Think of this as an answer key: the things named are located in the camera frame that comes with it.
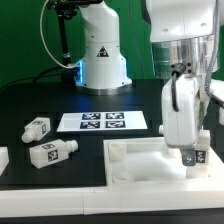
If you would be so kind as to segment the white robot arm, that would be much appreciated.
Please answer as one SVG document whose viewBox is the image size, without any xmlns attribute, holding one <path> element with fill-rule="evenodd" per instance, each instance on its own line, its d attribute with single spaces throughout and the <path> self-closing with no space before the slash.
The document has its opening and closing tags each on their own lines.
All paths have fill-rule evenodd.
<svg viewBox="0 0 224 224">
<path fill-rule="evenodd" d="M 166 145 L 181 152 L 182 163 L 194 166 L 203 107 L 201 81 L 205 45 L 214 39 L 206 20 L 214 0 L 140 0 L 143 18 L 151 25 L 154 73 L 167 83 L 162 89 L 160 133 Z M 81 8 L 86 52 L 79 86 L 94 94 L 110 94 L 131 84 L 120 53 L 119 19 L 104 2 Z"/>
</svg>

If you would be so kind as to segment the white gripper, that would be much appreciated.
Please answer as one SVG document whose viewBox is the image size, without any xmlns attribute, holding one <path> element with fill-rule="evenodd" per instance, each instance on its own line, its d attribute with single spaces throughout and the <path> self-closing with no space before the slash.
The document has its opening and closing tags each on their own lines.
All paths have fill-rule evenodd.
<svg viewBox="0 0 224 224">
<path fill-rule="evenodd" d="M 200 130 L 200 97 L 196 78 L 181 76 L 176 81 L 176 104 L 178 111 L 173 109 L 172 81 L 169 80 L 162 90 L 162 121 L 161 132 L 169 148 L 193 148 Z M 196 153 L 194 149 L 181 149 L 182 164 L 194 166 Z"/>
</svg>

